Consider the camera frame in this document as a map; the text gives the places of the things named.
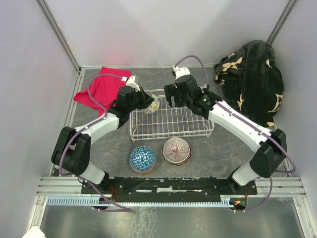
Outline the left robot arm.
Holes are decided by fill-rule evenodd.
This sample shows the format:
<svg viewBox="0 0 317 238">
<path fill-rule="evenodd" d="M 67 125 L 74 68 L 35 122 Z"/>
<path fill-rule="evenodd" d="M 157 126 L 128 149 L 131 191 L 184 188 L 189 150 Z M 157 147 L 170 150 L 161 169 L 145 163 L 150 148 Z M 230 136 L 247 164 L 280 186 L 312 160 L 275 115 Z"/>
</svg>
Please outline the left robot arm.
<svg viewBox="0 0 317 238">
<path fill-rule="evenodd" d="M 108 174 L 90 162 L 91 145 L 111 131 L 122 127 L 130 113 L 136 109 L 154 112 L 157 98 L 142 88 L 123 86 L 107 112 L 97 119 L 77 128 L 64 127 L 58 137 L 51 161 L 59 166 L 60 174 L 66 170 L 84 180 L 92 182 L 98 193 L 109 189 Z"/>
</svg>

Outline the white wire dish rack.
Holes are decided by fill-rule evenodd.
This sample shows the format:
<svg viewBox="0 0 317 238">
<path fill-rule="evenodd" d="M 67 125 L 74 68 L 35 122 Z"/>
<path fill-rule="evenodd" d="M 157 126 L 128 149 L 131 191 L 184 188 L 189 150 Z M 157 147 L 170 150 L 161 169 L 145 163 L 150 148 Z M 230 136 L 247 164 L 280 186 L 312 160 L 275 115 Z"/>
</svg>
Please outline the white wire dish rack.
<svg viewBox="0 0 317 238">
<path fill-rule="evenodd" d="M 147 90 L 159 101 L 159 108 L 152 114 L 136 109 L 130 113 L 129 132 L 133 142 L 171 137 L 209 137 L 214 129 L 210 120 L 193 114 L 187 107 L 170 108 L 164 90 Z"/>
</svg>

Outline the floral orange green bowl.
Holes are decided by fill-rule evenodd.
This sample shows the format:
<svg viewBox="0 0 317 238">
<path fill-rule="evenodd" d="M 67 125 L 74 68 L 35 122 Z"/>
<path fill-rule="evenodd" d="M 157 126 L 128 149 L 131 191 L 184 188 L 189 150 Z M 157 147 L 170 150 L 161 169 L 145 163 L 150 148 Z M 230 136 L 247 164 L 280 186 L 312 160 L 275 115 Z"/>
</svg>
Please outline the floral orange green bowl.
<svg viewBox="0 0 317 238">
<path fill-rule="evenodd" d="M 150 96 L 154 99 L 154 101 L 151 102 L 151 104 L 146 109 L 144 109 L 144 114 L 146 115 L 153 114 L 160 105 L 157 96 L 153 92 L 151 92 Z"/>
</svg>

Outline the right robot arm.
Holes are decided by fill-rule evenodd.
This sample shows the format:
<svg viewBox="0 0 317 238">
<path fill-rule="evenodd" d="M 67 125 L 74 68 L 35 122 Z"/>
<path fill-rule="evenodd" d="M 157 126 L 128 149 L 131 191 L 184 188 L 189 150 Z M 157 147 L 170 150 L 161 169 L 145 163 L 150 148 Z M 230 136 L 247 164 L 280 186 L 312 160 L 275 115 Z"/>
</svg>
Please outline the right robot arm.
<svg viewBox="0 0 317 238">
<path fill-rule="evenodd" d="M 245 185 L 259 177 L 269 178 L 287 157 L 285 133 L 264 128 L 232 109 L 209 87 L 200 88 L 191 75 L 181 76 L 164 87 L 170 107 L 187 107 L 192 113 L 224 127 L 241 139 L 253 152 L 253 158 L 236 169 L 227 182 L 231 193 L 238 194 Z"/>
</svg>

